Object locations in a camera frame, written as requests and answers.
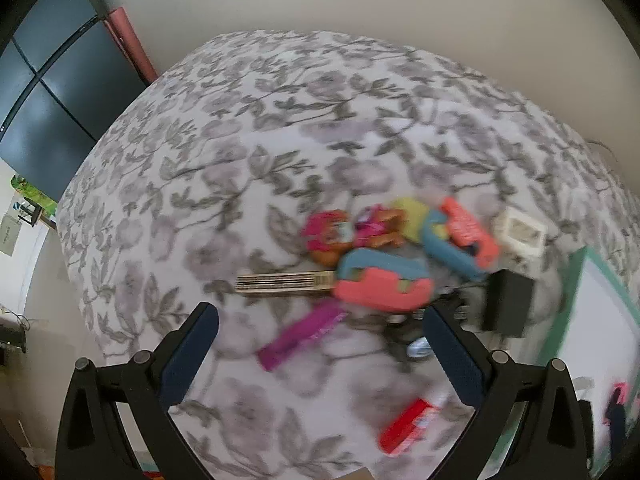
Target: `screw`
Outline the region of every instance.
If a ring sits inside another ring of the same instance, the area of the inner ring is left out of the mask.
[[[551,365],[553,368],[555,368],[556,370],[558,370],[559,372],[561,372],[562,370],[565,370],[566,368],[566,364],[564,364],[564,361],[562,361],[562,359],[551,359]]]
[[[151,359],[151,352],[149,350],[139,350],[133,355],[133,362],[139,365],[143,365]]]
[[[495,352],[492,352],[491,358],[495,362],[503,365],[509,360],[509,355],[507,354],[507,352],[503,352],[502,350],[496,350]]]
[[[82,370],[86,370],[89,367],[89,362],[91,361],[89,361],[89,359],[87,359],[86,357],[81,357],[76,360],[76,364],[74,365],[74,367],[76,368],[76,370],[81,372]]]

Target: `pink toy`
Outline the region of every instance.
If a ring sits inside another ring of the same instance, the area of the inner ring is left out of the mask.
[[[382,215],[379,213],[382,210],[382,205],[376,204],[360,212],[355,222],[356,238],[353,244],[355,247],[365,247],[369,238],[386,233],[386,224],[380,220]]]
[[[311,314],[286,328],[276,341],[258,350],[258,361],[265,370],[271,372],[294,352],[332,330],[346,315],[339,301],[333,298],[319,301]]]
[[[335,209],[311,215],[302,235],[307,238],[306,248],[309,251],[332,251],[335,245],[351,244],[354,234],[349,215]]]

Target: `magenta toy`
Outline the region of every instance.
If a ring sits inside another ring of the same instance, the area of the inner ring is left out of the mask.
[[[319,301],[311,314],[286,328],[279,338],[257,352],[262,367],[271,372],[294,352],[305,348],[332,330],[347,313],[333,298]]]

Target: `table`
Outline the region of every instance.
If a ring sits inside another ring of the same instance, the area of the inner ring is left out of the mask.
[[[92,150],[58,230],[110,364],[153,349],[199,301],[219,307],[220,334],[172,408],[215,478],[324,479],[366,465],[378,480],[422,480],[472,413],[438,362],[403,373],[384,351],[383,317],[353,308],[267,373],[254,352],[311,300],[249,301],[232,283],[315,268],[300,237],[313,210],[357,212],[433,186],[484,224],[506,203],[549,227],[519,360],[534,360],[559,269],[582,245],[638,297],[638,199],[569,126],[452,60],[332,32],[236,32],[189,54]],[[410,243],[397,253],[422,257]],[[439,285],[455,282],[430,268]],[[383,456],[377,434],[417,396],[442,400],[442,413],[408,452]]]

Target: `cabinet door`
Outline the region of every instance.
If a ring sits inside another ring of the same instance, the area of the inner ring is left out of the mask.
[[[0,56],[0,124],[33,78],[33,72],[11,42]]]
[[[57,201],[94,145],[38,83],[0,139],[0,158]]]
[[[102,22],[80,36],[42,81],[95,140],[145,89]]]
[[[96,14],[89,0],[38,0],[14,38],[31,65],[39,70],[82,24]]]

